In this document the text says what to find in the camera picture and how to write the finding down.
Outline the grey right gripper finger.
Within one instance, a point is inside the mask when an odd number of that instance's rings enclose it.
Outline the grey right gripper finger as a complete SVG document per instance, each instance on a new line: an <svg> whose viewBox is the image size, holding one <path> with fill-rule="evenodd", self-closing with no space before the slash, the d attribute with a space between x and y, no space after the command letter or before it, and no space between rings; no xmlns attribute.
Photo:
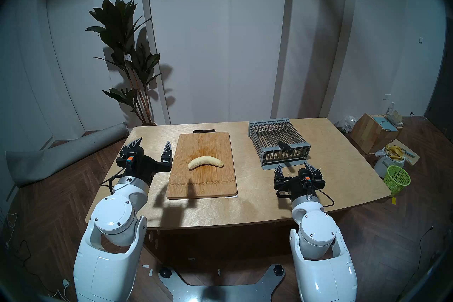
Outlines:
<svg viewBox="0 0 453 302"><path fill-rule="evenodd" d="M321 171L316 167L312 166L308 162L304 162L305 168L308 169L312 174L312 184L316 188L324 188L325 187L325 180L323 180L323 176Z"/></svg>
<svg viewBox="0 0 453 302"><path fill-rule="evenodd" d="M274 189L280 189L285 182L285 177L283 175L282 163L279 163L277 168L274 171Z"/></svg>

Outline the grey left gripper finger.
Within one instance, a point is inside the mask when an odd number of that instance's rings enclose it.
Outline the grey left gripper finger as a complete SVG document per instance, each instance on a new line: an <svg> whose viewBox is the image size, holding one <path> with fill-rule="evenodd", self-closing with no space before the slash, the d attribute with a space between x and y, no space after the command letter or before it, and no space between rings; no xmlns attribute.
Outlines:
<svg viewBox="0 0 453 302"><path fill-rule="evenodd" d="M173 151L171 143L168 140L164 146L164 151L161 155L161 166L163 167L164 171L171 171L172 163L173 163Z"/></svg>
<svg viewBox="0 0 453 302"><path fill-rule="evenodd" d="M144 149L140 146L142 138L136 139L125 145L120 150L120 159L127 160L130 157L142 157L144 155Z"/></svg>

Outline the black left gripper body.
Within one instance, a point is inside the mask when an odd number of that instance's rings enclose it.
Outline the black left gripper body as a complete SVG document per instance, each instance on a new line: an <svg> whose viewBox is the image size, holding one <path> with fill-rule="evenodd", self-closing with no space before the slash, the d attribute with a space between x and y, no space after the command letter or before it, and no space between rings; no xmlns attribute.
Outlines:
<svg viewBox="0 0 453 302"><path fill-rule="evenodd" d="M154 175L158 172L160 166L160 163L146 155L140 158L130 157L126 161L118 156L116 164L118 167L124 168L119 183L132 183L140 180L147 186L151 185Z"/></svg>

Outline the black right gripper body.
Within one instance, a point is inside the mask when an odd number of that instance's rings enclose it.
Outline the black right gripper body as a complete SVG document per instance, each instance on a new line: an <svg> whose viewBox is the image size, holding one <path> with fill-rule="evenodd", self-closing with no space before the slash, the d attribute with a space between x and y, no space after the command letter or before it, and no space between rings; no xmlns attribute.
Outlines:
<svg viewBox="0 0 453 302"><path fill-rule="evenodd" d="M315 191L323 188L316 188L310 177L285 177L283 186L276 190L278 198L290 198L295 200L299 197L306 197L309 200L317 197Z"/></svg>

